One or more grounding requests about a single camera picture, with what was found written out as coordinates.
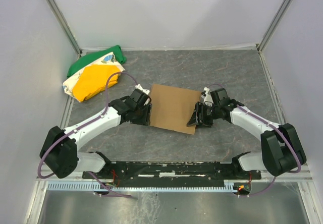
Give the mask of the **brown cardboard box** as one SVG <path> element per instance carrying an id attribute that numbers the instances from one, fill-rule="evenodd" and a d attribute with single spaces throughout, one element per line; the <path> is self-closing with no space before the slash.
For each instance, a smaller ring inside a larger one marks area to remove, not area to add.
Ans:
<path id="1" fill-rule="evenodd" d="M 195 127 L 188 127 L 200 92 L 174 86 L 153 84 L 150 97 L 152 127 L 193 135 Z"/>

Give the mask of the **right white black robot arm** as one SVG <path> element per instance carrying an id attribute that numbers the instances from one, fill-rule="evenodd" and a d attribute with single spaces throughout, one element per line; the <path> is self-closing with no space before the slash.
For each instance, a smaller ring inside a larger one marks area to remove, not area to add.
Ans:
<path id="1" fill-rule="evenodd" d="M 299 173 L 306 163 L 305 152 L 293 125 L 278 124 L 257 115 L 243 103 L 231 99 L 225 88 L 211 91 L 205 87 L 187 126 L 210 128 L 218 119 L 241 127 L 260 141 L 260 153 L 238 156 L 242 170 L 265 170 L 278 177 L 284 173 Z"/>

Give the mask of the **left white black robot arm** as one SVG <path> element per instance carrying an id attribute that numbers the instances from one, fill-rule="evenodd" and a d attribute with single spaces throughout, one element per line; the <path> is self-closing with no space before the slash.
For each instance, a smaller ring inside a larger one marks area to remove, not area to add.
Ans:
<path id="1" fill-rule="evenodd" d="M 59 179 L 73 172 L 109 172 L 111 161 L 101 152 L 84 153 L 80 149 L 96 136 L 125 122 L 149 125 L 151 107 L 149 90 L 137 85 L 131 95 L 112 100 L 78 124 L 64 129 L 52 127 L 39 154 L 39 178 L 45 179 L 41 173 L 44 164 L 52 171 L 48 177 Z"/>

